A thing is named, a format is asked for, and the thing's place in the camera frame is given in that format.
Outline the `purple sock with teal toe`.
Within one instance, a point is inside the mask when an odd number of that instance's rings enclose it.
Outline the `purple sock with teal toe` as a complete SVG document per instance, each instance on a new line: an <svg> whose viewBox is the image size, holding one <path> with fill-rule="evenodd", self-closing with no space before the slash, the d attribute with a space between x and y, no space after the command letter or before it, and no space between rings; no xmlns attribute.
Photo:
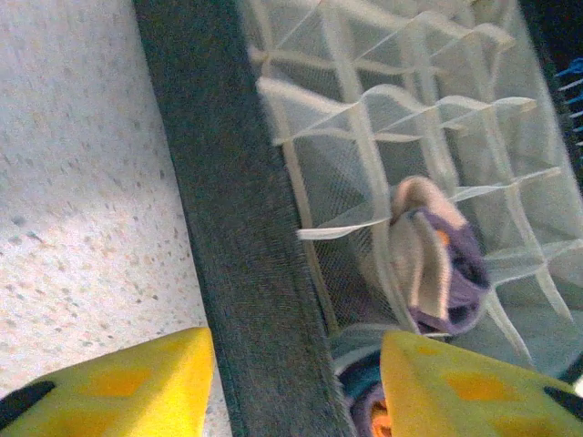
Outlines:
<svg viewBox="0 0 583 437"><path fill-rule="evenodd" d="M392 420L380 375L380 353L350 364L339 379L358 437L392 437Z"/></svg>

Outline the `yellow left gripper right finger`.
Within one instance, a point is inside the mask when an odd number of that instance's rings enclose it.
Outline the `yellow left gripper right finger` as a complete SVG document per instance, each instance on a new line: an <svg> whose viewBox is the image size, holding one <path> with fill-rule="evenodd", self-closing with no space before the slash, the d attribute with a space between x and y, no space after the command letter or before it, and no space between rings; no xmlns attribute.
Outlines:
<svg viewBox="0 0 583 437"><path fill-rule="evenodd" d="M393 437L583 437L583 398L563 381L391 330L380 373Z"/></svg>

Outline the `purple sock with tan toe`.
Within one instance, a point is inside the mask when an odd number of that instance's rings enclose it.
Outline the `purple sock with tan toe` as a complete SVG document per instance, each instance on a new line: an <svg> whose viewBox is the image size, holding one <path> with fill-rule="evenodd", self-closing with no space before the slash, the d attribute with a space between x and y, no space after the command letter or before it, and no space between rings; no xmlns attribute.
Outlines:
<svg viewBox="0 0 583 437"><path fill-rule="evenodd" d="M418 329L460 335L474 328L491 282L471 224L420 176L396 187L392 214L391 267Z"/></svg>

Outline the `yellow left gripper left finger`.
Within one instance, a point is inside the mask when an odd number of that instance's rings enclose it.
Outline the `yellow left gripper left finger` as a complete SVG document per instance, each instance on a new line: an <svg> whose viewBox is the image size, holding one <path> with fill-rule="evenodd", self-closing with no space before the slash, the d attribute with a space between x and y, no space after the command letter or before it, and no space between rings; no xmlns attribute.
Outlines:
<svg viewBox="0 0 583 437"><path fill-rule="evenodd" d="M202 437L208 328L189 328L43 375L0 400L0 437Z"/></svg>

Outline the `grey fabric divider organizer box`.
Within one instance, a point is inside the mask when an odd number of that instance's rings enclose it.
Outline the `grey fabric divider organizer box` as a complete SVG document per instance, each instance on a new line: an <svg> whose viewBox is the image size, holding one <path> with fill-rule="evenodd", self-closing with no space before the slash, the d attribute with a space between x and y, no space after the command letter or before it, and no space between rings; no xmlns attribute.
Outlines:
<svg viewBox="0 0 583 437"><path fill-rule="evenodd" d="M583 3L133 2L236 437L358 437L339 377L391 330L575 391ZM460 335L422 333L391 267L416 176L486 263Z"/></svg>

